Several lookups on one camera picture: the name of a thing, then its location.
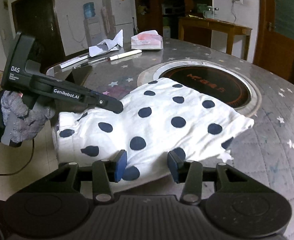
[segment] gray fuzzy glove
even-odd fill
[[[20,94],[12,91],[4,92],[1,106],[5,126],[10,112],[14,112],[17,116],[14,130],[11,132],[11,140],[15,143],[34,139],[44,128],[45,123],[55,115],[53,106],[44,106],[37,110],[28,109]]]

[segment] table leg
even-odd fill
[[[234,46],[234,34],[233,33],[228,33],[228,38],[227,38],[227,49],[226,53],[231,55],[232,54],[232,47]]]
[[[250,44],[250,35],[247,35],[245,36],[245,51],[243,54],[244,60],[248,60],[249,44]]]
[[[179,32],[178,38],[181,41],[183,41],[184,40],[184,32],[185,32],[185,30],[184,30],[184,26],[183,26],[182,23],[179,23],[179,30],[178,30],[178,32]]]

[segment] glass pitcher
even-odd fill
[[[215,18],[215,9],[212,6],[207,6],[206,10],[203,11],[203,17],[214,19]]]

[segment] black handheld device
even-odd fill
[[[22,100],[29,109],[37,109],[50,100],[60,99],[83,106],[95,105],[115,113],[122,112],[123,104],[115,98],[40,73],[43,51],[43,46],[34,37],[18,32],[7,58],[2,88],[21,92]],[[1,142],[19,147],[21,143],[14,143],[10,137],[15,118],[15,114],[10,113]]]
[[[180,200],[116,196],[110,183],[121,180],[126,166],[125,150],[90,167],[71,162],[15,193],[3,209],[13,232],[8,240],[285,240],[290,203],[226,163],[203,167],[170,151],[171,175],[185,183]],[[92,181],[93,199],[80,193],[82,181]],[[205,181],[215,192],[202,199]]]

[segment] black glass cooktop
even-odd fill
[[[206,66],[183,66],[165,71],[160,77],[170,78],[227,105],[238,108],[250,101],[247,86],[223,70]]]

